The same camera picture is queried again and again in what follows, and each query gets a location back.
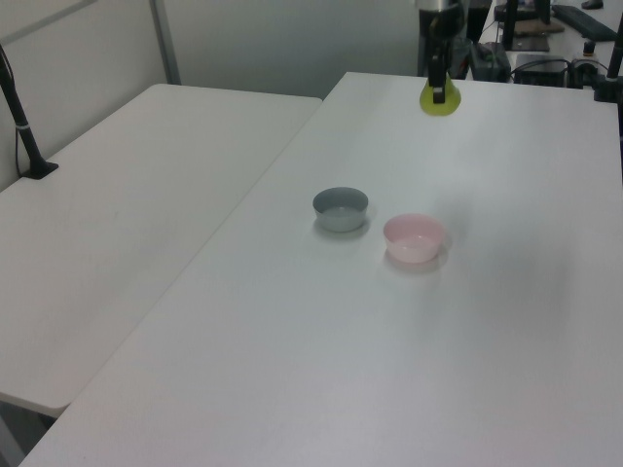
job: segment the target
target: black cable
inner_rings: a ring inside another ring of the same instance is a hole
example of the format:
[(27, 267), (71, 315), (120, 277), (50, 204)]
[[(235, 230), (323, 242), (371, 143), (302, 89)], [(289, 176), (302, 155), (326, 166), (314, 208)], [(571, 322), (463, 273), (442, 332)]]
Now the black cable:
[[(2, 44), (0, 44), (0, 56), (2, 57), (2, 61), (4, 61), (7, 69), (9, 70), (9, 74), (11, 75), (11, 81), (14, 86), (16, 84), (16, 78), (15, 78), (15, 75), (13, 74), (13, 68), (11, 68), (11, 62), (7, 58), (7, 55), (5, 54), (4, 49), (2, 48)], [(21, 178), (21, 171), (19, 170), (18, 156), (19, 156), (19, 131), (16, 128), (16, 171), (18, 172), (18, 178)]]
[(587, 61), (589, 63), (595, 63), (597, 65), (600, 65), (605, 71), (607, 71), (607, 66), (605, 66), (603, 63), (599, 63), (596, 60), (591, 60), (589, 58), (577, 58), (573, 61), (573, 63), (577, 63), (578, 61), (582, 61), (582, 62)]
[(16, 170), (18, 171), (18, 178), (21, 178), (21, 172), (19, 171), (19, 159), (18, 159), (18, 147), (19, 147), (19, 142), (18, 142), (18, 136), (19, 136), (19, 131), (16, 128)]
[(567, 64), (567, 68), (572, 66), (571, 62), (568, 61), (568, 60), (565, 60), (564, 58), (549, 58), (549, 59), (535, 60), (535, 61), (530, 61), (528, 63), (524, 63), (523, 65), (520, 65), (517, 68), (515, 68), (513, 71), (511, 71), (510, 74), (512, 76), (512, 75), (514, 75), (518, 71), (523, 71), (523, 70), (525, 70), (527, 68), (532, 68), (533, 66), (543, 65), (545, 63), (554, 63), (554, 62), (566, 63)]
[(482, 30), (482, 32), (480, 33), (480, 35), (482, 36), (482, 35), (483, 35), (483, 32), (485, 32), (487, 29), (489, 29), (491, 26), (493, 26), (493, 25), (494, 25), (494, 24), (496, 24), (496, 23), (497, 23), (497, 21), (495, 21), (495, 19), (494, 19), (494, 22), (492, 22), (492, 23), (491, 23), (491, 24), (489, 24), (489, 25), (488, 25), (485, 29), (483, 29), (483, 30)]

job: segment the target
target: floor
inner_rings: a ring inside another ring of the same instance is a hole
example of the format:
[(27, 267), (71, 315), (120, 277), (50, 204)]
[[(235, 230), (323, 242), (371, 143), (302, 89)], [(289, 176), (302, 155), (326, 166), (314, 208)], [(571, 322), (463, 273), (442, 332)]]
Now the floor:
[(0, 467), (20, 465), (53, 423), (53, 418), (0, 403)]

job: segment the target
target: table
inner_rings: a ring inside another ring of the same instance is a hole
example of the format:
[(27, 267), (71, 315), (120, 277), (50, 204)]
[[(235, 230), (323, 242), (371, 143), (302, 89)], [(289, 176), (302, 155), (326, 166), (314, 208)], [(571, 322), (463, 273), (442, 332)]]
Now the table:
[[(23, 467), (618, 466), (616, 107), (459, 82), (433, 118), (424, 83), (346, 74)], [(314, 223), (337, 185), (361, 230)], [(409, 211), (430, 264), (385, 255)]]
[(0, 400), (58, 416), (319, 102), (155, 86), (0, 194)]
[[(557, 3), (560, 5), (572, 5), (576, 8), (580, 8), (580, 5), (584, 0), (558, 0)], [(494, 7), (496, 5), (506, 3), (504, 0), (494, 0), (489, 9), (489, 15), (487, 16), (487, 20), (485, 21), (485, 27), (489, 26), (492, 22), (494, 22)], [(621, 13), (623, 13), (623, 5), (618, 0), (610, 0), (605, 1), (604, 7), (600, 10), (582, 10), (587, 15), (595, 18), (597, 21), (605, 24), (613, 31), (616, 31), (619, 27), (619, 22), (621, 21)], [(518, 54), (551, 54), (551, 55), (559, 55), (562, 58), (565, 58), (569, 61), (573, 60), (577, 55), (582, 55), (582, 51), (584, 49), (584, 42), (587, 39), (583, 38), (579, 32), (573, 29), (571, 26), (559, 21), (564, 27), (565, 31), (561, 33), (550, 34), (548, 37), (550, 52), (507, 52), (508, 61), (510, 62), (511, 69), (515, 68), (515, 63), (517, 61)], [(492, 25), (483, 31), (482, 36), (480, 37), (480, 43), (484, 44), (487, 42), (495, 42), (495, 29), (497, 28), (497, 23)], [(502, 41), (502, 30), (499, 30), (498, 42)], [(598, 42), (596, 43), (595, 53), (597, 55), (597, 59), (600, 63), (605, 66), (608, 66), (610, 63), (610, 56), (612, 55), (612, 48), (614, 47), (613, 42)], [(600, 68), (600, 73), (605, 73), (605, 70), (602, 67)]]

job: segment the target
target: plastic bowl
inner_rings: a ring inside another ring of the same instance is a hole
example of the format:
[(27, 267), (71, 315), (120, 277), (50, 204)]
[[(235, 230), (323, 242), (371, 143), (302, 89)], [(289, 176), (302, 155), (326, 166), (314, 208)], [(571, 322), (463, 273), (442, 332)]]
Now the plastic bowl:
[(383, 229), (387, 252), (402, 263), (425, 263), (439, 252), (444, 228), (424, 214), (402, 214), (387, 221)]
[(318, 223), (331, 232), (349, 232), (361, 227), (367, 208), (368, 197), (355, 188), (330, 188), (313, 199)]

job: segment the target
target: wall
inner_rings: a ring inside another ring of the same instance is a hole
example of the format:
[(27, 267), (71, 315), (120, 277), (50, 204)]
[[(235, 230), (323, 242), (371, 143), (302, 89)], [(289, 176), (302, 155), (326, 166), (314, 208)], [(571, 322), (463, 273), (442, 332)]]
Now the wall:
[[(149, 0), (97, 0), (4, 49), (44, 158), (165, 82)], [(1, 191), (17, 176), (15, 127), (0, 100)], [(25, 156), (21, 167), (27, 168)]]
[(346, 71), (415, 75), (413, 0), (160, 0), (181, 83), (324, 98)]

